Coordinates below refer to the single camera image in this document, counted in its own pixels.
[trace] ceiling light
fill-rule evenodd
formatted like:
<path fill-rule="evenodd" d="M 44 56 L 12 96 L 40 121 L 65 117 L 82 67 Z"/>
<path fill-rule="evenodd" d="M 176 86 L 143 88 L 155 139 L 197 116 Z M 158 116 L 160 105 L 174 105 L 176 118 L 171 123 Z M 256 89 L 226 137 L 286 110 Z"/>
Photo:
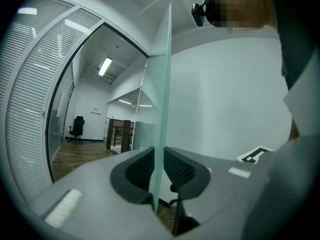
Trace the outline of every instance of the ceiling light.
<path fill-rule="evenodd" d="M 84 26 L 81 26 L 80 24 L 75 23 L 75 22 L 73 22 L 73 21 L 71 21 L 71 20 L 69 20 L 69 19 L 65 19 L 65 20 L 64 20 L 64 24 L 65 24 L 66 26 L 68 26 L 68 27 L 70 27 L 70 28 L 73 28 L 73 29 L 75 29 L 75 30 L 78 30 L 78 31 L 80 31 L 80 32 L 82 32 L 82 33 L 87 33 L 87 32 L 89 31 L 89 28 L 86 28 L 86 27 L 84 27 Z"/>
<path fill-rule="evenodd" d="M 103 62 L 100 71 L 99 71 L 99 76 L 103 76 L 107 70 L 107 68 L 110 66 L 112 62 L 112 58 L 106 57 L 105 61 Z"/>
<path fill-rule="evenodd" d="M 124 100 L 122 100 L 122 99 L 119 99 L 119 101 L 120 101 L 120 102 L 123 102 L 123 103 L 126 103 L 126 104 L 129 104 L 129 105 L 132 105 L 132 103 L 127 102 L 127 101 L 124 101 Z"/>
<path fill-rule="evenodd" d="M 24 8 L 18 9 L 17 13 L 37 15 L 37 8 L 24 7 Z"/>

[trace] wall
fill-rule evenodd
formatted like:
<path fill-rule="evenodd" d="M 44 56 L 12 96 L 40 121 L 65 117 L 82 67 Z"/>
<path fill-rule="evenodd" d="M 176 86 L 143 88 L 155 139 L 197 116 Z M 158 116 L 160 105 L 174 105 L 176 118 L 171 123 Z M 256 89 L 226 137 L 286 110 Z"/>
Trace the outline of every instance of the wall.
<path fill-rule="evenodd" d="M 79 4 L 107 19 L 135 43 L 148 52 L 157 31 L 154 22 L 129 0 L 68 0 Z"/>
<path fill-rule="evenodd" d="M 110 84 L 103 82 L 99 76 L 96 76 L 92 81 L 80 78 L 78 88 L 73 91 L 74 94 L 71 96 L 68 111 L 70 114 L 73 111 L 71 125 L 77 116 L 82 116 L 85 120 L 82 139 L 97 141 L 104 139 L 110 89 Z M 66 124 L 65 131 L 69 132 L 68 126 Z"/>
<path fill-rule="evenodd" d="M 226 31 L 224 27 L 213 27 L 205 25 L 172 36 L 172 54 L 182 52 L 192 47 L 200 46 L 225 39 L 234 38 L 269 38 L 278 39 L 276 30 L 270 26 L 261 29 L 245 31 L 240 28 L 233 28 Z"/>
<path fill-rule="evenodd" d="M 288 92 L 277 39 L 234 38 L 172 56 L 166 145 L 235 160 L 257 146 L 277 149 L 289 137 Z M 174 193 L 162 177 L 160 198 Z"/>
<path fill-rule="evenodd" d="M 117 77 L 111 85 L 110 101 L 118 100 L 121 96 L 140 88 L 146 61 L 147 58 L 141 55 Z"/>
<path fill-rule="evenodd" d="M 129 104 L 115 101 L 109 104 L 106 117 L 118 120 L 130 120 L 131 122 L 134 122 L 136 118 L 136 108 Z"/>
<path fill-rule="evenodd" d="M 64 124 L 68 106 L 68 98 L 72 92 L 73 88 L 73 75 L 71 64 L 66 69 L 61 82 L 56 90 L 54 100 L 52 103 L 49 130 L 48 130 L 48 144 L 49 144 L 49 158 L 52 162 L 55 155 L 60 147 L 61 140 L 63 139 Z M 63 101 L 60 105 L 59 116 L 57 116 L 57 111 L 60 103 L 60 99 L 64 93 Z"/>

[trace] camera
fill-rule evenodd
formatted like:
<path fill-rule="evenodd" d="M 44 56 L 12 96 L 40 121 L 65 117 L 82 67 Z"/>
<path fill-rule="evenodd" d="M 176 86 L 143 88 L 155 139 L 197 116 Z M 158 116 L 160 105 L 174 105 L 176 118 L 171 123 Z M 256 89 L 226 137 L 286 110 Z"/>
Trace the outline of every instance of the camera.
<path fill-rule="evenodd" d="M 194 3 L 192 5 L 191 14 L 198 27 L 202 27 L 204 25 L 204 20 L 206 16 L 206 13 L 204 11 L 204 5 L 205 5 L 205 1 L 203 1 L 201 5 L 197 3 Z"/>

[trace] glass wall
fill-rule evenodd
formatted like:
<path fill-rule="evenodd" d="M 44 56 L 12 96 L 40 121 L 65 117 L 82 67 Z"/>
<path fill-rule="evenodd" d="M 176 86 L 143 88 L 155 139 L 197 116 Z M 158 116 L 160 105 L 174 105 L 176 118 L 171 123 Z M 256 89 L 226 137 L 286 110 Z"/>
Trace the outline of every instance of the glass wall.
<path fill-rule="evenodd" d="M 158 207 L 168 120 L 171 67 L 171 5 L 154 39 L 140 88 L 135 117 L 133 149 L 154 147 L 155 170 L 149 191 Z"/>

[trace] office chair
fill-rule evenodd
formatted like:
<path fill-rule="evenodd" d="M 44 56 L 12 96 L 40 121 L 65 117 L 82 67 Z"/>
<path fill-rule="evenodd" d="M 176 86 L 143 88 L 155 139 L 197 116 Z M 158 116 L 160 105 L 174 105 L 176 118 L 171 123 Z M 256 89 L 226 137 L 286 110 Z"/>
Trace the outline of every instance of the office chair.
<path fill-rule="evenodd" d="M 78 141 L 80 141 L 82 144 L 84 143 L 79 138 L 79 136 L 81 136 L 82 133 L 83 133 L 84 124 L 85 124 L 85 120 L 84 120 L 83 116 L 77 116 L 76 119 L 74 119 L 73 129 L 71 130 L 72 126 L 69 126 L 69 128 L 70 128 L 69 134 L 73 135 L 74 138 L 71 138 L 71 139 L 69 138 L 68 139 L 68 143 L 69 143 L 69 141 L 74 141 L 74 145 L 76 145 L 77 144 L 77 138 L 79 139 Z"/>

